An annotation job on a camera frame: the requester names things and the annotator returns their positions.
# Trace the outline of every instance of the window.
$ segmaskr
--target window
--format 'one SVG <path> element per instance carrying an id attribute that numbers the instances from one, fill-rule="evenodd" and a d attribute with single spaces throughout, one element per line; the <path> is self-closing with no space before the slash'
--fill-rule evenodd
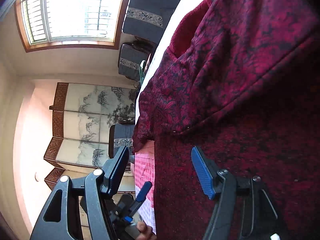
<path id="1" fill-rule="evenodd" d="M 64 48 L 118 49 L 129 0 L 17 0 L 26 52 Z"/>

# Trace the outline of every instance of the blue handle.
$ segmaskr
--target blue handle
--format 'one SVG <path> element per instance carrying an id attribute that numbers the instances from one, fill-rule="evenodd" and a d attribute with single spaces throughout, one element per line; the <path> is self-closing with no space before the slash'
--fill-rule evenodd
<path id="1" fill-rule="evenodd" d="M 147 197 L 147 194 L 148 194 L 149 190 L 151 189 L 151 187 L 152 187 L 152 183 L 150 181 L 146 181 L 143 184 L 139 194 L 137 195 L 136 201 L 137 202 L 145 201 L 146 197 Z"/>
<path id="2" fill-rule="evenodd" d="M 202 190 L 210 200 L 214 199 L 216 192 L 213 188 L 213 177 L 209 172 L 207 165 L 205 164 L 203 157 L 198 151 L 197 147 L 193 147 L 191 150 L 191 160 L 196 170 L 198 179 L 200 181 Z"/>

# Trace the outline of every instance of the wall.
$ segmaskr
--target wall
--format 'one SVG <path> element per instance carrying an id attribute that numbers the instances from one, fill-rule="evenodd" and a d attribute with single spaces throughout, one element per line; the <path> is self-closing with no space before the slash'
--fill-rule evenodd
<path id="1" fill-rule="evenodd" d="M 42 102 L 42 93 L 43 89 L 36 86 L 25 112 L 19 155 L 16 156 L 20 159 L 22 195 L 32 228 L 51 193 L 44 178 L 53 169 L 43 159 L 52 138 L 52 111 Z M 45 95 L 53 101 L 54 93 Z"/>
<path id="2" fill-rule="evenodd" d="M 29 232 L 24 222 L 27 219 L 24 206 L 19 206 L 16 194 L 13 167 L 20 164 L 13 158 L 13 142 L 18 122 L 20 108 L 28 104 L 33 86 L 26 80 L 11 73 L 0 57 L 0 211 L 21 240 L 29 239 Z"/>
<path id="3" fill-rule="evenodd" d="M 0 26 L 0 37 L 0 50 L 7 55 L 19 75 L 77 73 L 126 79 L 118 74 L 118 50 L 70 48 L 26 53 L 18 33 L 13 8 Z M 120 44 L 133 40 L 132 35 L 122 34 Z"/>

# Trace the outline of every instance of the red patterned fabric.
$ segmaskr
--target red patterned fabric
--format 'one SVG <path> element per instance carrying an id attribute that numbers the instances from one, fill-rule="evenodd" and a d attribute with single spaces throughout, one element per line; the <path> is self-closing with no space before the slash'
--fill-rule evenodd
<path id="1" fill-rule="evenodd" d="M 194 145 L 235 176 L 260 175 L 293 239 L 319 238 L 319 23 L 306 0 L 204 0 L 182 20 L 133 137 L 135 151 L 155 141 L 159 240 L 201 239 L 212 214 Z"/>

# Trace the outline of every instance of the human hand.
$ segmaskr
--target human hand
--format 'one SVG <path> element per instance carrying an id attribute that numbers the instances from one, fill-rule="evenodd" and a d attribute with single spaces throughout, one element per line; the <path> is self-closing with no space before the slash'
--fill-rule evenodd
<path id="1" fill-rule="evenodd" d="M 141 234 L 136 240 L 157 240 L 157 236 L 152 232 L 152 227 L 147 226 L 145 222 L 139 221 L 137 223 L 137 229 Z"/>

